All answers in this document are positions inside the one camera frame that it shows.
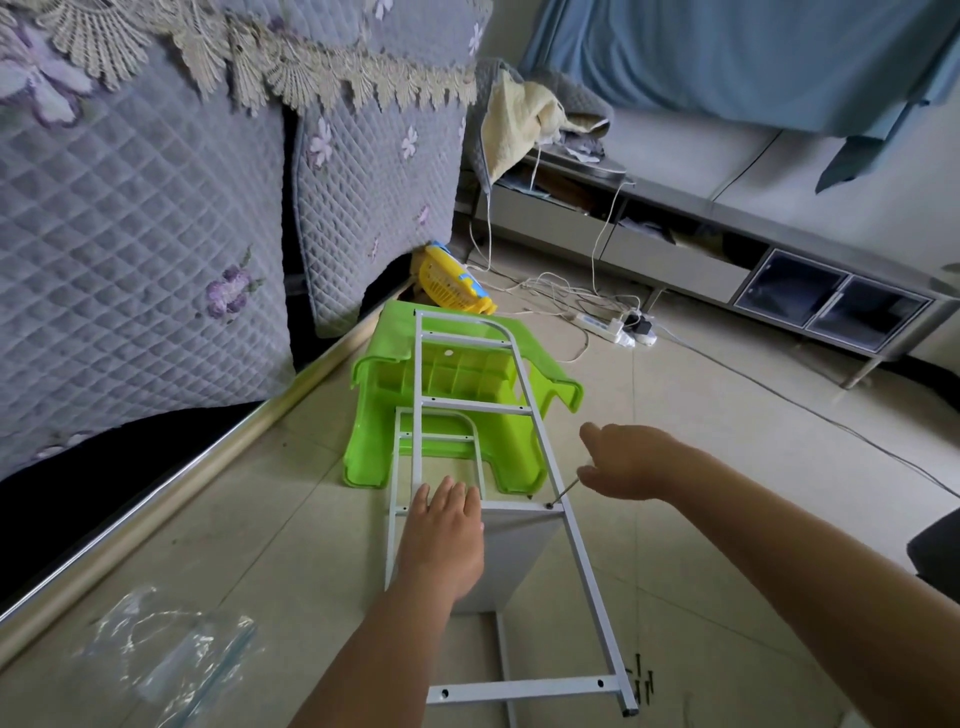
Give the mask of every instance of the green plastic stool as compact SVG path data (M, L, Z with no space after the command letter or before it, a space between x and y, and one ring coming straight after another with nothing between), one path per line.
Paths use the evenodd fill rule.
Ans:
M396 409L410 407L414 388L414 311L438 310L432 306L391 301L376 325L366 355L353 365L353 386L360 387L353 432L344 455L344 480L355 487L383 488L390 478ZM498 316L458 314L494 320L516 339L529 364L530 384L537 407L545 415L556 397L571 412L583 399L583 386L568 377L521 322ZM429 329L463 336L499 338L495 329L464 322L429 319ZM422 387L429 397L521 404L516 385L516 365L510 351L458 344L422 343ZM547 476L537 433L529 417L470 412L476 426L483 460L490 464L497 488L503 493L535 493ZM401 418L401 429L410 428L410 416ZM457 418L424 413L423 429L451 435L470 435L469 424ZM428 457L474 458L472 442L425 440ZM402 441L400 454L411 453L411 442Z

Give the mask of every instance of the screwdriver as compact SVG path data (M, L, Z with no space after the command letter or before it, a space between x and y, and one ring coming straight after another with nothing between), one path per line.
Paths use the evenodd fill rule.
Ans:
M564 489L564 491L557 496L557 499L556 499L556 500L554 500L552 503L547 503L547 504L546 504L546 507L547 507L549 510L553 510L553 507L554 507L555 505L557 505L557 503L560 502L560 499L561 499L562 497L564 497L567 493L570 492L570 488L572 488L573 486L575 486L575 485L576 485L577 483L579 483L579 482L580 482L580 478L579 478L579 477L573 478L573 482L570 483L568 486L566 486L566 488Z

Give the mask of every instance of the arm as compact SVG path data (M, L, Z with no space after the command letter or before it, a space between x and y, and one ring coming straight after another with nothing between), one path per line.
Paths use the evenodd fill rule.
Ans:
M960 606L745 475L652 427L592 423L606 496L673 505L750 579L876 728L960 725Z
M397 577L373 604L290 728L417 728L453 603L483 573L480 493L444 481L427 506L420 486L397 555ZM376 676L376 695L368 690Z

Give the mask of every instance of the white metal shelf frame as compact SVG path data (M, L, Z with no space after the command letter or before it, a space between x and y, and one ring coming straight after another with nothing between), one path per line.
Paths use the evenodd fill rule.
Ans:
M394 451L390 478L390 512L388 514L387 526L387 559L386 559L386 584L394 575L394 561L396 552L396 518L407 515L406 507L398 507L396 504L397 479L399 471L399 453L400 441L411 440L411 497L416 485L423 480L423 461L422 446L424 440L456 440L463 442L472 442L474 456L477 468L477 483L480 486L481 499L483 501L483 518L487 528L484 538L487 547L487 565L485 574L481 582L474 588L474 592L484 592L475 594L471 592L462 600L461 604L466 603L466 609L460 612L486 612L494 611L496 617L498 647L500 651L500 664L503 679L490 683L466 683L459 685L440 685L432 686L427 695L428 705L455 704L455 703L474 703L486 701L503 701L506 704L508 722L511 728L516 725L512 701L521 698L532 697L551 697L558 695L574 695L587 693L612 693L615 694L619 703L620 710L624 716L636 715L638 708L630 679L627 675L623 659L620 656L620 650L616 643L616 637L613 634L610 618L603 604L603 598L600 595L600 589L597 586L596 578L590 567L587 557L587 550L584 546L583 538L580 535L580 529L577 527L576 518L573 515L573 509L567 496L562 496L564 483L561 480L560 470L557 467L557 461L550 447L550 442L546 435L546 429L543 425L543 419L537 408L534 398L533 388L530 379L527 376L526 368L520 355L516 339L510 330L492 319L478 319L467 317L455 313L447 313L441 310L426 310L418 308L414 311L416 317L416 332L414 341L414 393L412 407L398 407L396 409L395 432L394 432ZM438 331L424 330L424 319L439 319L454 321L458 323L480 325L494 328L498 331L502 339L490 339L485 337L464 336L461 334L442 333ZM520 382L520 388L523 393L524 404L499 404L496 402L486 402L477 400L456 400L440 397L426 397L423 394L422 379L422 349L423 342L435 342L438 344L447 344L452 347L469 346L480 348L493 348L510 351L514 357L516 365L516 375ZM464 411L492 412L503 415L521 415L532 418L534 429L537 433L540 449L546 462L550 481L553 484L554 493L560 498L559 502L552 508L543 503L517 502L508 500L488 500L486 493L486 484L483 475L483 461L481 456L480 442L476 426L473 420ZM431 433L423 431L424 413L431 416L446 416L458 418L469 424L470 435L451 435L441 433ZM401 430L401 416L404 414L413 415L412 431ZM505 648L505 635L503 631L502 609L509 599L510 594L523 580L527 570L533 565L545 546L549 536L552 535L554 527L559 527L560 521L563 522L566 535L572 547L574 560L577 564L577 571L580 573L581 583L584 591L587 593L587 602L590 613L593 617L594 627L603 648L604 658L607 663L609 674L591 675L583 677L565 677L544 680L511 680L507 665L507 654ZM498 526L507 524L507 527L498 529ZM527 533L529 539L527 543L519 542L517 534ZM509 563L491 563L491 559L506 561Z

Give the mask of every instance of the plastic bag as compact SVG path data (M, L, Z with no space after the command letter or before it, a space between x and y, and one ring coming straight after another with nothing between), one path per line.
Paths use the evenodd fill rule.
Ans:
M91 690L123 704L125 726L181 728L235 679L253 632L249 617L164 604L142 587L100 619L80 667Z

